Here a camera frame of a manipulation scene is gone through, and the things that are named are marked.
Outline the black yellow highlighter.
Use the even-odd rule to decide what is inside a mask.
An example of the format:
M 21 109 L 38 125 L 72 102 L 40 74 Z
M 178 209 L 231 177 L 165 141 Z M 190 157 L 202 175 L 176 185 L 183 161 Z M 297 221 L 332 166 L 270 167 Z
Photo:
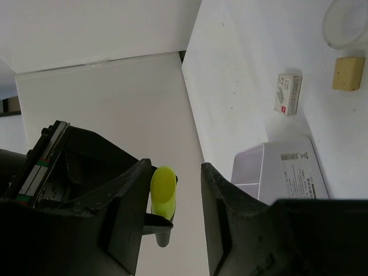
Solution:
M 159 247 L 170 242 L 176 211 L 178 177 L 169 166 L 155 169 L 150 185 L 151 211 L 145 215 L 144 235 L 155 235 Z

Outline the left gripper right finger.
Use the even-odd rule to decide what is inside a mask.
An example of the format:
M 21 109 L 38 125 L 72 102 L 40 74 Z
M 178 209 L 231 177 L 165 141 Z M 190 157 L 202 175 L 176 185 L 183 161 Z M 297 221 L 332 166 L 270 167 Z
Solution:
M 210 275 L 366 275 L 367 201 L 264 204 L 201 166 Z

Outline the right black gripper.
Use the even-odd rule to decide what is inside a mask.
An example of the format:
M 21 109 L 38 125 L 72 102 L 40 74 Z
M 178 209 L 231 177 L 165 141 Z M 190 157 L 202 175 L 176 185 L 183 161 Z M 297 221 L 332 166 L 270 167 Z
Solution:
M 101 135 L 55 121 L 27 154 L 1 152 L 1 199 L 59 205 L 119 177 L 137 159 Z

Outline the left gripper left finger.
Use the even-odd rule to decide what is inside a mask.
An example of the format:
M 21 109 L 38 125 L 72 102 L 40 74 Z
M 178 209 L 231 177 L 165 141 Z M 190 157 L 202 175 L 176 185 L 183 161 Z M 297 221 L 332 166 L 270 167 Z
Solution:
M 134 275 L 151 161 L 57 208 L 1 201 L 2 275 Z

